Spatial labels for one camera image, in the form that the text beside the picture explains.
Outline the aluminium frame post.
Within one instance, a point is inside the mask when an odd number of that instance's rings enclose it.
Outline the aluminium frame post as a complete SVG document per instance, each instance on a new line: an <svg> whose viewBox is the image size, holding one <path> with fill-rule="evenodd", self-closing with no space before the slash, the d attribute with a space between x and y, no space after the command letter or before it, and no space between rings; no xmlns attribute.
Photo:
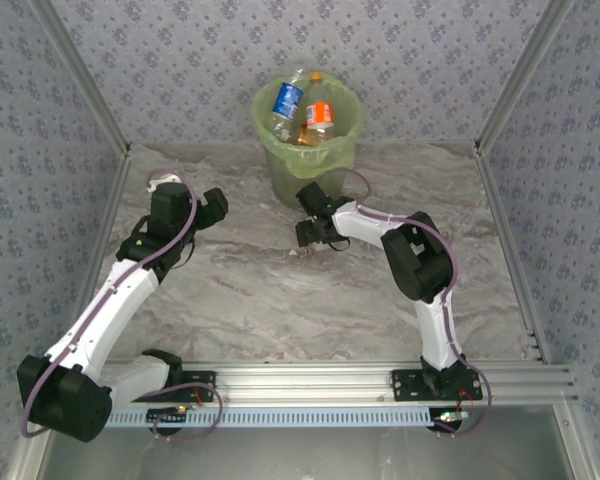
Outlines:
<svg viewBox="0 0 600 480"><path fill-rule="evenodd" d="M481 154L488 152L498 138L575 3L576 0L547 0L545 9L476 139L476 149Z"/></svg>
<svg viewBox="0 0 600 480"><path fill-rule="evenodd" d="M52 1L27 0L27 2L64 62L105 136L119 154L126 155L129 144Z"/></svg>

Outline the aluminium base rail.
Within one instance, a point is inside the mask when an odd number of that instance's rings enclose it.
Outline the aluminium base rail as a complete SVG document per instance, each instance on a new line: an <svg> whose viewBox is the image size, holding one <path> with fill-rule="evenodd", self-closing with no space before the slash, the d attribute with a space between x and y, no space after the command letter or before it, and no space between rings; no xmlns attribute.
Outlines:
<svg viewBox="0 0 600 480"><path fill-rule="evenodd" d="M474 363L490 383L493 404L551 405L579 400L565 365L525 360ZM397 361L210 361L185 362L185 370L211 370L231 407L336 407L392 404L391 372L416 369Z"/></svg>

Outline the black mounting plate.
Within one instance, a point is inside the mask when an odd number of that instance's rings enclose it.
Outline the black mounting plate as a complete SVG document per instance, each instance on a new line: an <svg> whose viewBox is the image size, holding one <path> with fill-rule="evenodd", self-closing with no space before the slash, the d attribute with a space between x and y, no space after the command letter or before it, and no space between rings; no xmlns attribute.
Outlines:
<svg viewBox="0 0 600 480"><path fill-rule="evenodd" d="M216 373L210 370L184 371L182 374L182 383L202 383L207 386L216 387ZM189 387L178 393L181 402L202 404L215 401L213 392L202 387Z"/></svg>
<svg viewBox="0 0 600 480"><path fill-rule="evenodd" d="M473 370L393 370L390 376L395 401L482 400L481 381Z"/></svg>

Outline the blue label plastic bottle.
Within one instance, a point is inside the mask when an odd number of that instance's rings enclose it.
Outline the blue label plastic bottle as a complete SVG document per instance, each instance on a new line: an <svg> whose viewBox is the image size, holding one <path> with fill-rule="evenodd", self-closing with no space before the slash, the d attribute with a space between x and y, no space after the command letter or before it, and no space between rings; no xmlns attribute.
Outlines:
<svg viewBox="0 0 600 480"><path fill-rule="evenodd" d="M289 143L297 110L306 89L306 71L297 68L282 82L268 120L268 130L282 143Z"/></svg>

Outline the orange label plastic bottle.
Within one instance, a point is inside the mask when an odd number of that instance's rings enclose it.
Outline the orange label plastic bottle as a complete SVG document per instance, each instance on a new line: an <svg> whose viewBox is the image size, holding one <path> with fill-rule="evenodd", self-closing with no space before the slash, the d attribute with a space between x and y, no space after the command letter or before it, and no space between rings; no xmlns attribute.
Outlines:
<svg viewBox="0 0 600 480"><path fill-rule="evenodd" d="M305 137L309 146L317 147L335 137L334 108L321 72L310 74L305 116Z"/></svg>

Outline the green-lined trash bin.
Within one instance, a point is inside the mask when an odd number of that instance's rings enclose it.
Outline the green-lined trash bin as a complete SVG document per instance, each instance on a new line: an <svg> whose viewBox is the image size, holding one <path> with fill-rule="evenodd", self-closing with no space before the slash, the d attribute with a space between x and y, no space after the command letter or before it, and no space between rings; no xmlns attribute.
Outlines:
<svg viewBox="0 0 600 480"><path fill-rule="evenodd" d="M278 141L267 128L267 119L279 87L289 78L278 76L265 84L254 96L251 115L263 147L279 158L287 170L299 178L321 175L333 167L352 168L355 148L365 127L365 113L356 93L333 75L323 76L326 90L335 109L336 137L316 147L297 146Z"/></svg>

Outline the grey metal sheet panel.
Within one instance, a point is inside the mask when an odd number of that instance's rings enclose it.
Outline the grey metal sheet panel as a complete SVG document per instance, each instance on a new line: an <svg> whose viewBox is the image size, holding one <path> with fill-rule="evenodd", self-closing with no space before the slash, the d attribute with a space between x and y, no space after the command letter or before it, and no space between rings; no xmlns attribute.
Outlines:
<svg viewBox="0 0 600 480"><path fill-rule="evenodd" d="M426 428L220 428L158 442L54 435L37 480L575 480L550 408L498 407L460 438Z"/></svg>

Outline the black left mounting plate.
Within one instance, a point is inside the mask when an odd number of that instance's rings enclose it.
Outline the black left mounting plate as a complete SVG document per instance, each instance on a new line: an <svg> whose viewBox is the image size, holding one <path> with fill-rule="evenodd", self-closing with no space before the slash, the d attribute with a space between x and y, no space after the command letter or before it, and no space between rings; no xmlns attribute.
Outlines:
<svg viewBox="0 0 600 480"><path fill-rule="evenodd" d="M182 374L182 383L202 383L207 386L216 387L216 373L210 370L184 371ZM181 402L202 404L215 401L213 392L202 387L189 387L178 393Z"/></svg>

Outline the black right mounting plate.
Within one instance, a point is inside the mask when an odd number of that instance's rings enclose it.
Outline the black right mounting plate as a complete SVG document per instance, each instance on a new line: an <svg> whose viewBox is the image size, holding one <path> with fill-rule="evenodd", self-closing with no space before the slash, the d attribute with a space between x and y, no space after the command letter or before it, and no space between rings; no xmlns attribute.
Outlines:
<svg viewBox="0 0 600 480"><path fill-rule="evenodd" d="M473 370L393 370L390 376L395 401L482 400L481 381Z"/></svg>

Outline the small circuit board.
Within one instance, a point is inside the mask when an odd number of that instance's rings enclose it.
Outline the small circuit board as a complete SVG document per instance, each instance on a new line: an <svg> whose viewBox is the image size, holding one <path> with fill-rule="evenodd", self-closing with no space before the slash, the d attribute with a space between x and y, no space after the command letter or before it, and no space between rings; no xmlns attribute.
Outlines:
<svg viewBox="0 0 600 480"><path fill-rule="evenodd" d="M462 426L463 421L469 418L469 413L463 410L430 408L429 413L433 424L428 429L445 435L454 435Z"/></svg>
<svg viewBox="0 0 600 480"><path fill-rule="evenodd" d="M156 438L170 438L182 430L187 417L185 407L148 409L145 421Z"/></svg>

